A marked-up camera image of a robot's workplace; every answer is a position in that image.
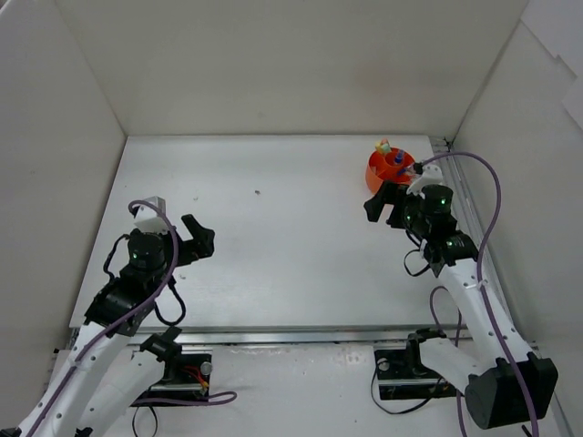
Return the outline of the red gel pen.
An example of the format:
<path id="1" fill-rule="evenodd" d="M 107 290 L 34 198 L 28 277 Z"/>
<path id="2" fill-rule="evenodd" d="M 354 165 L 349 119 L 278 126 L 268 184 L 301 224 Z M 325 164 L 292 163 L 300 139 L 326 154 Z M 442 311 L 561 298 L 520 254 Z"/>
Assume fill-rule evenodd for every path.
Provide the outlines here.
<path id="1" fill-rule="evenodd" d="M 412 177 L 412 176 L 414 176 L 414 175 L 416 175 L 416 174 L 417 174 L 417 172 L 416 172 L 416 170 L 415 170 L 415 167 L 414 167 L 414 165 L 411 165 L 411 166 L 408 166 L 408 167 L 405 167 L 405 168 L 401 168 L 401 169 L 398 171 L 398 175 L 399 175 L 399 176 L 407 176 L 407 177 Z"/>

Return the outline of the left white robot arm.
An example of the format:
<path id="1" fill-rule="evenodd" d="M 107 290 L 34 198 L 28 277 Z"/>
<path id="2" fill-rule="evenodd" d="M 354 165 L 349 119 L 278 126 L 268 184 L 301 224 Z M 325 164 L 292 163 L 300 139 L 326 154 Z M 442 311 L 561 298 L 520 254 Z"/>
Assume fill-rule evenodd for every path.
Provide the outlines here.
<path id="1" fill-rule="evenodd" d="M 4 436 L 102 436 L 138 397 L 159 381 L 181 373 L 180 333 L 171 325 L 144 341 L 127 369 L 104 384 L 110 365 L 129 344 L 143 320 L 155 311 L 165 288 L 176 286 L 174 271 L 214 253 L 215 232 L 191 215 L 181 220 L 190 238 L 183 240 L 164 214 L 160 227 L 135 227 L 122 235 L 128 263 L 90 304 L 66 363 L 50 382 L 36 407 Z"/>

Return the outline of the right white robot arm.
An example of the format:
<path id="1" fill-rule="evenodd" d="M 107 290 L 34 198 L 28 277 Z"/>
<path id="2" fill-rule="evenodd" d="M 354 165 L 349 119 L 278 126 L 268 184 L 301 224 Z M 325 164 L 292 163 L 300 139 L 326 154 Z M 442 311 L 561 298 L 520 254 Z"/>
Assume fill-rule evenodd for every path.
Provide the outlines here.
<path id="1" fill-rule="evenodd" d="M 435 371 L 465 399 L 474 423 L 483 430 L 530 422 L 547 415 L 558 371 L 539 358 L 520 336 L 481 270 L 474 241 L 452 213 L 452 189 L 428 185 L 414 193 L 407 185 L 385 181 L 364 209 L 371 222 L 392 206 L 387 224 L 418 242 L 418 252 L 452 297 L 476 346 L 472 357 L 441 330 L 418 330 L 408 338 L 405 368 L 414 375 Z"/>

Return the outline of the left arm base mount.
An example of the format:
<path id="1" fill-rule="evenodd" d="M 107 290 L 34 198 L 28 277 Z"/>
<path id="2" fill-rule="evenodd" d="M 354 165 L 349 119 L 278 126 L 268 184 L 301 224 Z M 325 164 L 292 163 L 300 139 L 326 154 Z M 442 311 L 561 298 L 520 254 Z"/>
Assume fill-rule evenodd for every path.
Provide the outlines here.
<path id="1" fill-rule="evenodd" d="M 212 355 L 209 351 L 187 351 L 167 366 L 162 379 L 142 392 L 133 406 L 180 407 L 208 402 Z"/>

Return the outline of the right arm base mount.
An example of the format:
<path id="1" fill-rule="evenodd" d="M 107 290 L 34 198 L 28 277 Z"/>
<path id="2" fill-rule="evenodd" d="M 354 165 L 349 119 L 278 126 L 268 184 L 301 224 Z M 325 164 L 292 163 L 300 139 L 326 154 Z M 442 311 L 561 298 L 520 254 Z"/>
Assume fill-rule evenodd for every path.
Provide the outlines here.
<path id="1" fill-rule="evenodd" d="M 373 392 L 381 401 L 454 398 L 456 389 L 435 371 L 410 366 L 405 349 L 375 349 Z"/>

